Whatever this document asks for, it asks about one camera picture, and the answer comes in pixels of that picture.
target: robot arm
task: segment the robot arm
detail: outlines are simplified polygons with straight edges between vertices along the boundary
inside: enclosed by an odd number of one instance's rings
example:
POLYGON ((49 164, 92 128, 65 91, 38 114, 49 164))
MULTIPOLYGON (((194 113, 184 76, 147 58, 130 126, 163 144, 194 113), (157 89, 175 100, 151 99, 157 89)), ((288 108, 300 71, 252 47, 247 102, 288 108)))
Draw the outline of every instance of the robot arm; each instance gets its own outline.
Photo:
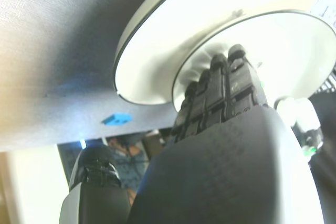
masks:
MULTIPOLYGON (((151 161, 129 215, 115 170, 101 169, 113 161, 97 162, 100 154, 94 152, 86 160, 95 160, 102 173, 98 181, 107 181, 108 173, 113 183, 93 183, 86 168, 84 179, 75 179, 81 189, 70 185, 69 194, 79 198, 75 215, 81 218, 60 223, 126 223, 127 215, 131 224, 323 223, 301 147, 268 107, 241 46, 234 46, 227 60, 215 56, 210 70, 189 85, 173 133, 174 143, 151 161), (85 200, 83 186, 92 192, 85 200), (97 212, 103 204, 109 207, 97 212), (122 218, 114 220, 118 213, 122 218)), ((71 205, 66 200, 62 214, 71 205)))

